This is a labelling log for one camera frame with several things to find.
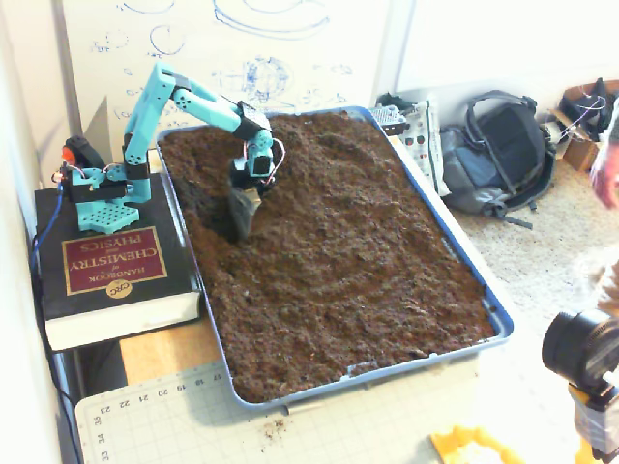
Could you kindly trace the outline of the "foil covered scoop gripper finger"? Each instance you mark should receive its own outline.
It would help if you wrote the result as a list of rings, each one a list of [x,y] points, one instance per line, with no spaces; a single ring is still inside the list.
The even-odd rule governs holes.
[[[253,217],[261,203],[262,200],[256,188],[230,188],[228,206],[239,240],[244,241],[248,238]]]

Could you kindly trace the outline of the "black teal gripper body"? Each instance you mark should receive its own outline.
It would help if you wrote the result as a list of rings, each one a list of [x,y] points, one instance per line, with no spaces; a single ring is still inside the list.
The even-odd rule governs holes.
[[[229,163],[228,178],[236,189],[256,188],[258,194],[264,194],[276,184],[275,166],[267,156],[233,159]]]

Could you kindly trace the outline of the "bare person hand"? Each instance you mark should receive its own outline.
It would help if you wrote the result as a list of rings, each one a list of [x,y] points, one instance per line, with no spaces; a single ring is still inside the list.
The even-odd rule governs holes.
[[[591,186],[597,198],[608,209],[618,207],[618,143],[605,145],[592,166]]]

